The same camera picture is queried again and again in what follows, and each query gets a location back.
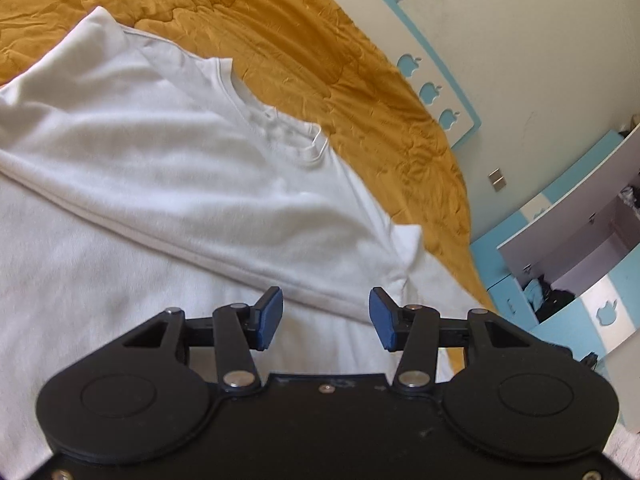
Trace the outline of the white headboard with apple cutouts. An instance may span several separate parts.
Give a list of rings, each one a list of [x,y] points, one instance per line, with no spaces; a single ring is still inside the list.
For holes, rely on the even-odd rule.
[[[354,22],[398,68],[453,148],[480,128],[480,118],[400,3],[355,0]]]

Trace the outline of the wall light switch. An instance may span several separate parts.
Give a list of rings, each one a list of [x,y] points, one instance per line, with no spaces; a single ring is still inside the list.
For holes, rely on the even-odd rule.
[[[488,180],[495,192],[500,192],[506,187],[506,178],[500,168],[496,168],[488,174]]]

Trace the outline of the blue white wardrobe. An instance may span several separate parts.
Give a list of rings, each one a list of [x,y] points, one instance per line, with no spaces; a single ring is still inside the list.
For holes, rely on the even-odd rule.
[[[639,130],[605,133],[471,252],[507,321],[604,358],[639,327]]]

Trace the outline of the white Nevada sweatshirt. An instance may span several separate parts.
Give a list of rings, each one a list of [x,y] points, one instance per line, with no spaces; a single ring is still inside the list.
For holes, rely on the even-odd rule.
[[[393,222],[322,128],[256,99],[228,58],[83,18],[1,90],[1,474],[51,453],[36,396],[160,310],[192,318],[278,286],[262,374],[390,374],[369,321],[476,300]]]

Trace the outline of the mustard yellow quilt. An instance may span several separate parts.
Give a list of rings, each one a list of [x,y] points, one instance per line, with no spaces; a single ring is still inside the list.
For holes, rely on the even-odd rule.
[[[468,249],[462,174],[442,129],[399,70],[332,0],[1,0],[1,90],[86,16],[228,58],[258,101],[319,125],[396,224],[488,305]]]

